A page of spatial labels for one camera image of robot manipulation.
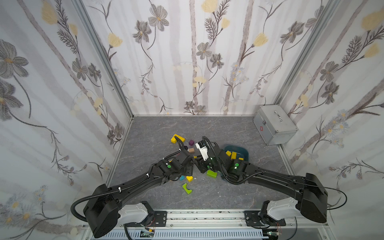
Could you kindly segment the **long yellow block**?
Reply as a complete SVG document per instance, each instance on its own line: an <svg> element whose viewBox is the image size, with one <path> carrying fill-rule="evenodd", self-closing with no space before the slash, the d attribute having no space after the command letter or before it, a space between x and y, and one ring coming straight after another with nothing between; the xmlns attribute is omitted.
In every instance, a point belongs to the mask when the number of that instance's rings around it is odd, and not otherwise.
<svg viewBox="0 0 384 240"><path fill-rule="evenodd" d="M236 158L237 158L237 153L236 152L232 152L231 159L235 160Z"/></svg>
<svg viewBox="0 0 384 240"><path fill-rule="evenodd" d="M182 142L185 142L185 140L186 140L185 138L183 138L183 137L181 137L181 136L179 136L179 135L177 135L177 134L174 134L173 137L178 138L178 139L181 140Z"/></svg>

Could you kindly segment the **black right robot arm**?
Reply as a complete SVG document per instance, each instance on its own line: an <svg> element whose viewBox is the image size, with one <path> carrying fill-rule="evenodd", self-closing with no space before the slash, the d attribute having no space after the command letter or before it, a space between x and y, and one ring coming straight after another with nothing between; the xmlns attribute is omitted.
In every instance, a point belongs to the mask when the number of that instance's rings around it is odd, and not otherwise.
<svg viewBox="0 0 384 240"><path fill-rule="evenodd" d="M207 157L195 158L198 169L222 173L224 180L233 184L260 185L294 200L294 213L316 222L327 222L328 192L313 174L293 176L257 167L245 160L232 160L223 150L208 150Z"/></svg>

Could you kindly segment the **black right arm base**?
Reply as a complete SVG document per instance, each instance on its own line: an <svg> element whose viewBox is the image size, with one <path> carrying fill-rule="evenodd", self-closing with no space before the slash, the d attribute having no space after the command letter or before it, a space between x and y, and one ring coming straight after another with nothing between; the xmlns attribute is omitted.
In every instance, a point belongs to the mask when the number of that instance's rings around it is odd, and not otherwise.
<svg viewBox="0 0 384 240"><path fill-rule="evenodd" d="M269 203L270 201L264 201L260 210L244 211L244 217L248 227L267 229L269 227L286 226L284 219L277 221L267 215L267 206Z"/></svg>

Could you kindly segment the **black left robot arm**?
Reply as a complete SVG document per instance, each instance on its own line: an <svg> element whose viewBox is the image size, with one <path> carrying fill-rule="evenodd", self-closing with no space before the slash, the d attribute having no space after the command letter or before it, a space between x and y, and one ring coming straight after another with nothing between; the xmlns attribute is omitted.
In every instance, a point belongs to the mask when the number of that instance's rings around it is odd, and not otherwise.
<svg viewBox="0 0 384 240"><path fill-rule="evenodd" d="M92 195L82 198L87 203L83 213L93 236L101 238L116 227L118 220L123 217L119 211L130 199L151 188L187 176L193 163L194 157L184 151L152 164L146 173L123 184L98 186Z"/></svg>

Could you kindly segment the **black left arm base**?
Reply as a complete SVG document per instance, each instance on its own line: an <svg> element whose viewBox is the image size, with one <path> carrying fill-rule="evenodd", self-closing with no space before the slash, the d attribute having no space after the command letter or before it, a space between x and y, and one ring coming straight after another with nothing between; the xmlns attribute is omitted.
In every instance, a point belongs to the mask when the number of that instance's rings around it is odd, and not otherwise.
<svg viewBox="0 0 384 240"><path fill-rule="evenodd" d="M167 223L167 211L155 211L147 201L142 201L148 215L140 223L143 227L165 227Z"/></svg>

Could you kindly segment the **green rectangular block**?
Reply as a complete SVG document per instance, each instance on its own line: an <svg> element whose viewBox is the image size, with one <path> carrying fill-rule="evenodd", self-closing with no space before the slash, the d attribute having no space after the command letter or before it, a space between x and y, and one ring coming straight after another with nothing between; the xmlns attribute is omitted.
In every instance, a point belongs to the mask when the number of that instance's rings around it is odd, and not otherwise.
<svg viewBox="0 0 384 240"><path fill-rule="evenodd" d="M206 174L207 174L208 177L211 177L211 178L214 178L214 179L216 179L217 176L218 176L218 173L216 173L216 172L214 172L214 171L211 171L211 170L208 170L208 171L206 172Z"/></svg>

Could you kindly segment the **small yellow block front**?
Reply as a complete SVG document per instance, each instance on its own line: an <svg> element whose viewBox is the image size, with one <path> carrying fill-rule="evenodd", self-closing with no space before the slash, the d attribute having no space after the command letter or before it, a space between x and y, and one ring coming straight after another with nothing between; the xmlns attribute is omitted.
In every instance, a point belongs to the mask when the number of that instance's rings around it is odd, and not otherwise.
<svg viewBox="0 0 384 240"><path fill-rule="evenodd" d="M193 179L194 179L192 176L187 176L186 178L187 178L187 181L188 181L188 182L191 182L191 181L193 181Z"/></svg>

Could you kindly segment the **green arch block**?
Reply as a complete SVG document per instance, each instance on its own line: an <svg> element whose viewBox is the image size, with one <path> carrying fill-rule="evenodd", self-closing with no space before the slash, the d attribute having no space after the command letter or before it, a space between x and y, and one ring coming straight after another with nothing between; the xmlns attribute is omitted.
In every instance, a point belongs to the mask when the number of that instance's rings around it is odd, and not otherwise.
<svg viewBox="0 0 384 240"><path fill-rule="evenodd" d="M192 190L188 188L188 184L185 183L182 185L182 188L184 189L184 191L189 195L192 193Z"/></svg>

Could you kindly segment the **teal plastic bin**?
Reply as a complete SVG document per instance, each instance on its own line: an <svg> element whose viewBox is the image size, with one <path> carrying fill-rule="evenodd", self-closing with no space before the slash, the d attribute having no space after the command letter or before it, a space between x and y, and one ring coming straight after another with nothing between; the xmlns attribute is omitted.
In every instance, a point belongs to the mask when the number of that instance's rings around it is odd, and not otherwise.
<svg viewBox="0 0 384 240"><path fill-rule="evenodd" d="M225 145L224 151L237 153L237 158L235 160L232 160L231 156L228 156L228 159L225 160L225 164L229 179L232 182L239 182L244 178L245 169L249 163L249 152L245 148L234 145Z"/></svg>

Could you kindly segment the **silver aluminium first aid case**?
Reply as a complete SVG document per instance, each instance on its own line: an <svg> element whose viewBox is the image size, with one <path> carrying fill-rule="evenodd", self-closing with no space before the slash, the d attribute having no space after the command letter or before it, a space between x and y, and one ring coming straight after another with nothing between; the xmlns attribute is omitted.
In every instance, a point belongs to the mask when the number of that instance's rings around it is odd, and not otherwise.
<svg viewBox="0 0 384 240"><path fill-rule="evenodd" d="M279 105L261 106L253 122L267 146L285 144L298 131L297 126Z"/></svg>

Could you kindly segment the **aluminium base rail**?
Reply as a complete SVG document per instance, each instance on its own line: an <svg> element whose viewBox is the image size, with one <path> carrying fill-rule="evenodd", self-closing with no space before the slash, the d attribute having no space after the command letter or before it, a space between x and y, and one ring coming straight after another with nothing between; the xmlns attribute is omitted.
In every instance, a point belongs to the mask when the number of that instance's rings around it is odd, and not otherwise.
<svg viewBox="0 0 384 240"><path fill-rule="evenodd" d="M165 227L124 227L118 225L103 236L104 240L131 239L129 230L146 230L154 233L156 229L256 229L248 227L244 217L245 210L158 210L167 211ZM285 219L286 226L269 227L261 230L267 240L334 240L336 239L327 224L317 224L304 217Z"/></svg>

